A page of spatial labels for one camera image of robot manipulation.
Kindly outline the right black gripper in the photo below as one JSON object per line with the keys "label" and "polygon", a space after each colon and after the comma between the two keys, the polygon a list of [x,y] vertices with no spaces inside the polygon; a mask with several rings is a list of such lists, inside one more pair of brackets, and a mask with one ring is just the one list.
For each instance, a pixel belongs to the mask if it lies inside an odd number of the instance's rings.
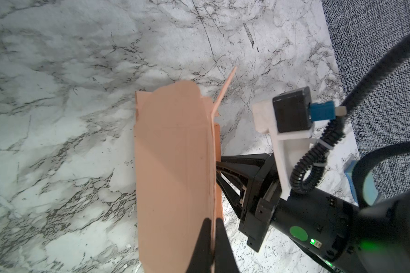
{"label": "right black gripper", "polygon": [[355,205],[319,189],[305,195],[291,192],[287,200],[281,199],[272,154],[222,156],[216,168],[217,185],[240,220],[249,247],[259,251],[273,227],[316,262],[323,259],[337,270],[359,269],[351,245]]}

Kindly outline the pink paper box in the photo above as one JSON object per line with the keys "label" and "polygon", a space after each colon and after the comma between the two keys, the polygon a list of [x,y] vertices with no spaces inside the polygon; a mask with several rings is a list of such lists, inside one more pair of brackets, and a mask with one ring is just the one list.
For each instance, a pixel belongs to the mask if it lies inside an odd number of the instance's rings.
{"label": "pink paper box", "polygon": [[188,80],[136,92],[138,246],[147,273],[184,273],[204,220],[222,217],[214,118],[231,81],[229,76],[216,100]]}

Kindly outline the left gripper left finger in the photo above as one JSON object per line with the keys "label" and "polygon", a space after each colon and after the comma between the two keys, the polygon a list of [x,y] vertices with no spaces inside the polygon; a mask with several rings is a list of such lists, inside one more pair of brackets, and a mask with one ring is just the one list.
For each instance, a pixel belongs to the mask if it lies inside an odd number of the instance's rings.
{"label": "left gripper left finger", "polygon": [[188,266],[188,273],[210,273],[212,262],[211,220],[205,218]]}

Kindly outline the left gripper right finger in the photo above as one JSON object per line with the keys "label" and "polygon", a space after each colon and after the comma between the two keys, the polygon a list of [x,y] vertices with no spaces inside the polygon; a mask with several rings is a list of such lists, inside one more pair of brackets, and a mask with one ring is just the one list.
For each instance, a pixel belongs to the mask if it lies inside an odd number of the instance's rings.
{"label": "left gripper right finger", "polygon": [[214,264],[216,273],[238,273],[238,266],[221,218],[216,219]]}

